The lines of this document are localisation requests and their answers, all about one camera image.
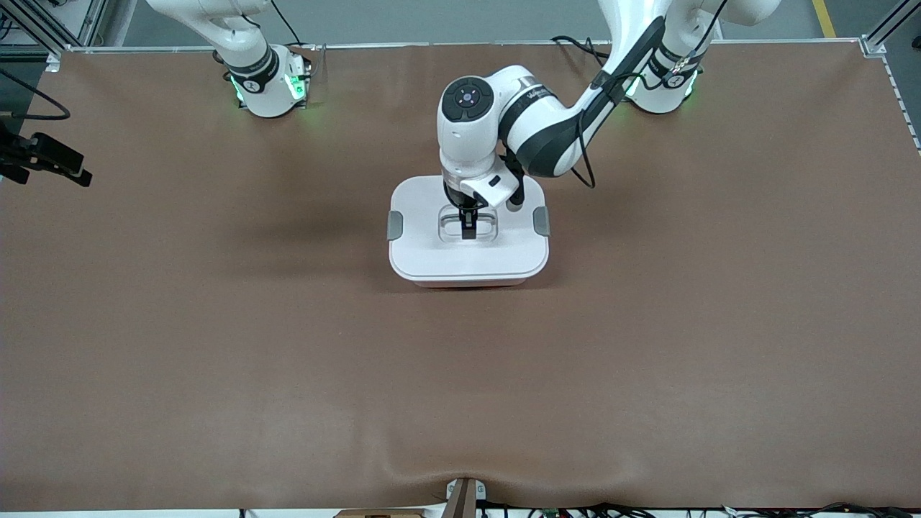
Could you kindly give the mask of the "brown table mat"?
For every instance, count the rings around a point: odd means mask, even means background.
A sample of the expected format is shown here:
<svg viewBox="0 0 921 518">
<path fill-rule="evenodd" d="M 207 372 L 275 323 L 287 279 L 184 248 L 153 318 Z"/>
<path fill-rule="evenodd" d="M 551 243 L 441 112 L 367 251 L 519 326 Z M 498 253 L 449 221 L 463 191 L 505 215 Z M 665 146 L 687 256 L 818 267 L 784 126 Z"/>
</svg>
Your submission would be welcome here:
<svg viewBox="0 0 921 518">
<path fill-rule="evenodd" d="M 208 53 L 67 55 L 32 122 L 83 189 L 0 187 L 0 509 L 921 508 L 921 156 L 852 43 L 718 44 L 680 111 L 613 112 L 598 186 L 542 181 L 550 259 L 398 278 L 391 192 L 435 106 L 555 46 L 330 50 L 308 109 Z"/>
</svg>

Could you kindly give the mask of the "aluminium frame post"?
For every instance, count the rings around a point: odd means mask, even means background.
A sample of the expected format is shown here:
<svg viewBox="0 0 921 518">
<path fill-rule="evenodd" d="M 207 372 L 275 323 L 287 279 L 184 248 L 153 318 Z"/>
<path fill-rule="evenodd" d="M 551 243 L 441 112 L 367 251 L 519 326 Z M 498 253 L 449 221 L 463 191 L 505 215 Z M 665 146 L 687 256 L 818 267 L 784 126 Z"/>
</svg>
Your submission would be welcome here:
<svg viewBox="0 0 921 518">
<path fill-rule="evenodd" d="M 897 0 L 894 6 L 866 34 L 859 38 L 865 57 L 881 57 L 885 43 L 911 17 L 921 14 L 921 0 Z"/>
<path fill-rule="evenodd" d="M 0 0 L 0 49 L 84 46 L 109 0 Z"/>
</svg>

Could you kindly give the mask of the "pink translucent plastic box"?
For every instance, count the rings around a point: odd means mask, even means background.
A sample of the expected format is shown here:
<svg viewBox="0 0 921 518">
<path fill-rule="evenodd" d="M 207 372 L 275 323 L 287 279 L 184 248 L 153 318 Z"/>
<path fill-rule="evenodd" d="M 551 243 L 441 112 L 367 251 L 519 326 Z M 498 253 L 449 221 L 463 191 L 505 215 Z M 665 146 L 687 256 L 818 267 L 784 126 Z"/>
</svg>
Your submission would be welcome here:
<svg viewBox="0 0 921 518">
<path fill-rule="evenodd" d="M 527 278 L 450 278 L 447 280 L 412 280 L 412 283 L 421 288 L 500 288 L 500 286 L 517 286 L 526 280 Z"/>
</svg>

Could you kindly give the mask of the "white box lid grey clips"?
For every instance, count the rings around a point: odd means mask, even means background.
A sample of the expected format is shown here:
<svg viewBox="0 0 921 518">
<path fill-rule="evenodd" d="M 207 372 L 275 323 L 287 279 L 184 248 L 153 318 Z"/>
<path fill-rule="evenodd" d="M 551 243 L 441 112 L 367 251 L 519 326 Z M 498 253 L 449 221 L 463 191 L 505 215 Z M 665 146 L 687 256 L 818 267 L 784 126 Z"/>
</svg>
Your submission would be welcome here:
<svg viewBox="0 0 921 518">
<path fill-rule="evenodd" d="M 458 211 L 438 175 L 402 181 L 391 195 L 389 263 L 412 280 L 532 278 L 550 258 L 549 211 L 537 181 L 524 177 L 525 203 L 480 209 L 475 240 L 461 239 Z"/>
</svg>

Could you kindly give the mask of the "yellow floor tape strip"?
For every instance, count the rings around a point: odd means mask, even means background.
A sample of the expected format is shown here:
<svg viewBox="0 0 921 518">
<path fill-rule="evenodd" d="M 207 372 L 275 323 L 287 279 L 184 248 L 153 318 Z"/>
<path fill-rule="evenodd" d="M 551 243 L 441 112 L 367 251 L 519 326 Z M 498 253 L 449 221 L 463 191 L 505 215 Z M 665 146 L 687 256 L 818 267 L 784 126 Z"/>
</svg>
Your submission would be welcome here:
<svg viewBox="0 0 921 518">
<path fill-rule="evenodd" d="M 815 10 L 820 31 L 822 32 L 822 38 L 838 38 L 838 33 L 835 30 L 835 26 L 833 26 L 831 14 L 829 13 L 825 0 L 810 0 L 810 2 L 812 2 L 813 9 Z"/>
</svg>

